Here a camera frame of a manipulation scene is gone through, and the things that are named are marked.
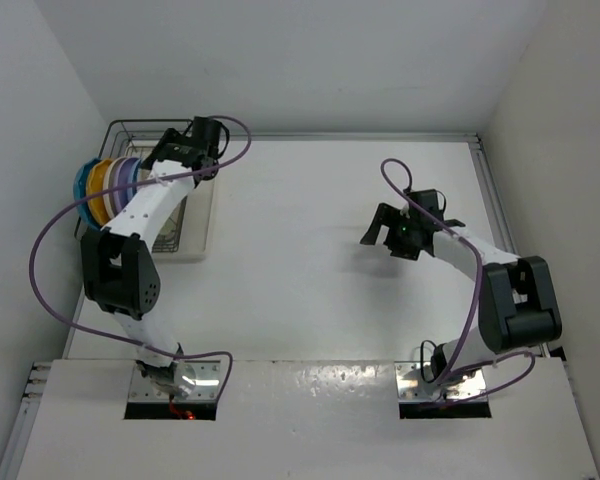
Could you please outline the purple plate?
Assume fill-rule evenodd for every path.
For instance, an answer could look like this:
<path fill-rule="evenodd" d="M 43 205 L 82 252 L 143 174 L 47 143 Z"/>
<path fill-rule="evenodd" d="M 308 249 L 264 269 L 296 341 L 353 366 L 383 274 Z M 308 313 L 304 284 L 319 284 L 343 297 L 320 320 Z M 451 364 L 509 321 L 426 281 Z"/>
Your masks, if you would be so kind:
<path fill-rule="evenodd" d="M 135 182 L 134 177 L 139 162 L 140 159 L 138 157 L 127 157 L 117 170 L 117 176 L 114 178 L 114 185 L 125 185 L 125 188 L 113 193 L 114 206 L 116 207 L 117 212 L 122 211 L 133 196 L 133 188 L 128 187 L 128 184 Z"/>

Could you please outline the yellow polka dot plate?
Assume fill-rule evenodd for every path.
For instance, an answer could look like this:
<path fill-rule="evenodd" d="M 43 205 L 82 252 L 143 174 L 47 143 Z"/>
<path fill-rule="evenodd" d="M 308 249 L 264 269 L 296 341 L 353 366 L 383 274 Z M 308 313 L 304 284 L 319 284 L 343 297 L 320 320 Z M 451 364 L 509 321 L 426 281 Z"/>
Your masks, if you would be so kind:
<path fill-rule="evenodd" d="M 100 193 L 105 189 L 104 179 L 109 167 L 113 163 L 111 158 L 99 160 L 88 174 L 86 182 L 86 194 L 88 196 Z M 98 228 L 101 228 L 109 220 L 104 199 L 102 196 L 94 197 L 87 202 L 89 211 L 93 216 Z"/>

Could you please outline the teal polka dot plate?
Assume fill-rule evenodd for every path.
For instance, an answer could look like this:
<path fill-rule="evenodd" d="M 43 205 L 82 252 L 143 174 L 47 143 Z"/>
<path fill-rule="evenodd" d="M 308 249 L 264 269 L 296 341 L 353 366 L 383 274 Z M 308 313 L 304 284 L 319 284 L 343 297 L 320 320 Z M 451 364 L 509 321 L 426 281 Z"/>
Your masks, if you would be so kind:
<path fill-rule="evenodd" d="M 87 191 L 89 175 L 91 170 L 100 162 L 99 158 L 94 158 L 78 169 L 73 182 L 73 197 L 75 200 L 81 200 L 89 195 Z M 77 211 L 80 219 L 88 227 L 95 230 L 99 230 L 108 221 L 104 200 L 101 197 L 78 205 Z"/>

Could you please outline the beige green leaf plate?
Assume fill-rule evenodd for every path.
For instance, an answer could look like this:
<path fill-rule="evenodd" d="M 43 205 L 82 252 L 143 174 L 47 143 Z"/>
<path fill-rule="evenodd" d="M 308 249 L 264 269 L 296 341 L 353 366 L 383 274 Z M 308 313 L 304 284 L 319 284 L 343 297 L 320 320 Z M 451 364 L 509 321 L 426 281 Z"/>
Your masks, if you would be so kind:
<path fill-rule="evenodd" d="M 154 243 L 156 248 L 163 248 L 165 246 L 176 245 L 180 234 L 180 220 L 179 213 L 173 211 L 169 216 L 163 227 L 161 228 L 158 237 Z"/>

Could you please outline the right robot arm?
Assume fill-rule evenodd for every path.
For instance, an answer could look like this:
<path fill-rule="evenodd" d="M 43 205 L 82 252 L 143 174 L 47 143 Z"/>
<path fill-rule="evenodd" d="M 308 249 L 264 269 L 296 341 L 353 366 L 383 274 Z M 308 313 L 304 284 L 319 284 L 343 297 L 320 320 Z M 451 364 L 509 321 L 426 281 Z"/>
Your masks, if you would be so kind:
<path fill-rule="evenodd" d="M 444 261 L 474 283 L 460 336 L 435 346 L 426 381 L 442 384 L 511 352 L 557 340 L 562 320 L 546 260 L 520 257 L 475 236 L 457 219 L 445 219 L 435 190 L 409 191 L 402 208 L 381 203 L 361 244 L 372 246 L 382 229 L 393 257 L 421 253 Z"/>

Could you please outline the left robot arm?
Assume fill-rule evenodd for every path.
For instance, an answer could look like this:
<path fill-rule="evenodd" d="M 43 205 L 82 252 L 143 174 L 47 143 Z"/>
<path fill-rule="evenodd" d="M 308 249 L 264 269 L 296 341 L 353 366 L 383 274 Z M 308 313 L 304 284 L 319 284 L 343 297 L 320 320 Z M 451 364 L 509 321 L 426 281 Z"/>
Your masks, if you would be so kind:
<path fill-rule="evenodd" d="M 81 239 L 86 297 L 112 315 L 137 343 L 141 374 L 167 386 L 176 379 L 180 344 L 157 313 L 161 282 L 152 248 L 173 210 L 202 181 L 216 175 L 223 155 L 219 120 L 196 117 L 185 133 L 170 128 L 139 166 L 136 189 L 119 213 Z"/>

